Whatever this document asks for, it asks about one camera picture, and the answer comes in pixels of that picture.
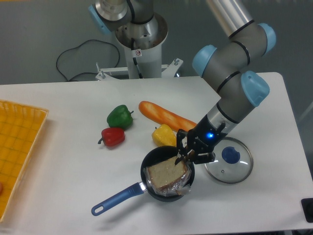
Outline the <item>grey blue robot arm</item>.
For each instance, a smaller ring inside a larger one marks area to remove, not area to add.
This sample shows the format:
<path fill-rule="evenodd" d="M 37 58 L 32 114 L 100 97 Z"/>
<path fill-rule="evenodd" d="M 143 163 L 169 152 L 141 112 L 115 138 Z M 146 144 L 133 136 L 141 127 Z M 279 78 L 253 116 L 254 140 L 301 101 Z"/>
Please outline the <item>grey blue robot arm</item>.
<path fill-rule="evenodd" d="M 210 0 L 208 6 L 230 43 L 222 49 L 203 47 L 192 66 L 220 100 L 195 127 L 168 111 L 149 115 L 153 120 L 169 120 L 173 126 L 178 162 L 214 161 L 214 147 L 269 94 L 263 78 L 252 71 L 241 73 L 241 69 L 275 46 L 274 30 L 265 23 L 256 24 L 240 0 Z M 151 0 L 98 0 L 89 12 L 102 33 L 114 32 L 126 48 L 130 78 L 161 76 L 161 57 L 153 59 L 147 53 L 163 43 L 168 30 Z"/>

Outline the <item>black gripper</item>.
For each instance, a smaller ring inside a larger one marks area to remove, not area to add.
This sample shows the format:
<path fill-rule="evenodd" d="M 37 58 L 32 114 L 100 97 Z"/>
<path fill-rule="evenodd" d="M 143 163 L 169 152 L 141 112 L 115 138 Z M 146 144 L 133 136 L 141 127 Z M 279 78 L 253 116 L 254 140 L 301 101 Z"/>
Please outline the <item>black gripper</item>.
<path fill-rule="evenodd" d="M 226 136 L 225 128 L 225 121 L 222 121 L 218 127 L 214 127 L 205 116 L 188 132 L 179 129 L 176 135 L 178 153 L 175 164 L 213 162 L 215 160 L 214 148 Z"/>

